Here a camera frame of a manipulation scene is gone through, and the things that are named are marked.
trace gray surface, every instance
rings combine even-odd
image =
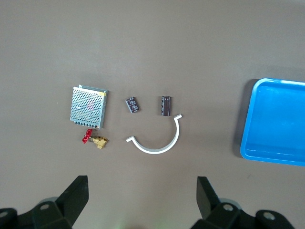
[[[74,229],[187,229],[200,217],[196,177],[208,176],[246,212],[273,209],[304,228],[305,168],[238,152],[249,81],[305,81],[304,15],[288,0],[0,1],[0,206],[25,212],[88,175]],[[78,84],[110,91],[103,150],[69,121]],[[125,139],[172,139],[162,95],[183,114],[181,136],[148,155]]]

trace red valve handle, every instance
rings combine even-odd
[[[92,134],[92,129],[88,129],[87,130],[87,132],[86,132],[86,134],[85,134],[85,136],[84,136],[84,138],[82,139],[82,142],[85,144],[87,141],[88,141],[88,139],[91,137],[91,134]]]

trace perforated metal cover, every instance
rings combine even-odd
[[[79,85],[73,87],[70,120],[78,125],[102,128],[107,90]]]

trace blue tray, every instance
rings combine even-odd
[[[305,166],[305,83],[256,82],[240,152],[249,160]]]

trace white curved tube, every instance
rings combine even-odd
[[[160,148],[160,149],[149,149],[149,148],[146,148],[144,146],[142,146],[136,139],[134,136],[131,136],[129,138],[126,139],[127,142],[130,142],[130,141],[133,141],[133,143],[135,144],[135,146],[145,152],[145,153],[148,153],[148,154],[161,154],[161,153],[164,153],[168,150],[170,150],[177,142],[178,140],[178,137],[179,137],[179,133],[180,133],[180,128],[179,128],[179,122],[178,122],[178,119],[179,118],[182,118],[182,114],[179,114],[177,116],[175,116],[173,119],[176,123],[176,134],[175,134],[175,137],[173,138],[173,140],[170,142],[170,144],[168,144],[167,146],[164,146],[163,148]]]

